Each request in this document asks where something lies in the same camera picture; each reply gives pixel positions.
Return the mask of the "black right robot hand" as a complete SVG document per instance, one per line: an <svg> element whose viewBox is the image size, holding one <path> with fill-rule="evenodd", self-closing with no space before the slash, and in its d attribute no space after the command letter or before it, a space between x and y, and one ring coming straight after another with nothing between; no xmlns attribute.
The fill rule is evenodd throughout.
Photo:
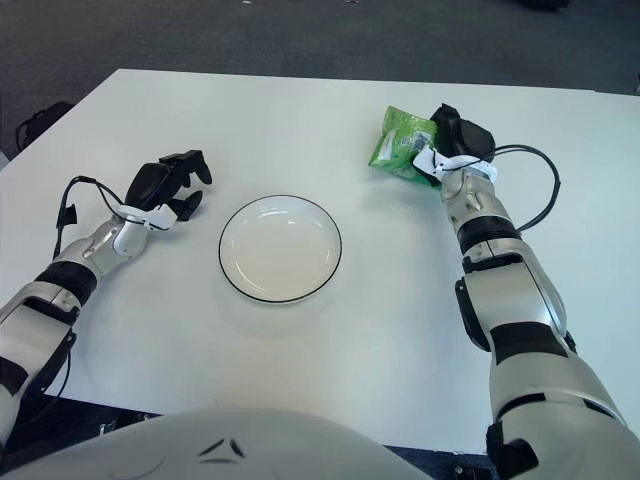
<svg viewBox="0 0 640 480"><path fill-rule="evenodd" d="M437 126L435 144L425 146L412 161L414 169L431 186L439 186L446 176L467 167L492 182L497 179L497 169L492 164L496 145L488 130L463 119L447 104L442 104L431 120Z"/></svg>

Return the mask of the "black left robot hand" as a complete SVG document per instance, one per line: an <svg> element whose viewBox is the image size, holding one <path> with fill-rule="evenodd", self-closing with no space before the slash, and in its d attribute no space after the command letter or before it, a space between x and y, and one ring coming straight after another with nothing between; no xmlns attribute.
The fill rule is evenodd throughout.
<svg viewBox="0 0 640 480"><path fill-rule="evenodd" d="M199 207L203 192L195 191L184 199L176 197L184 188L191 187L191 175L201 183L212 184L212 175L201 150L189 150L160 158L156 163L145 163L132 181L124 204L149 212L167 205L180 222L190 219Z"/></svg>

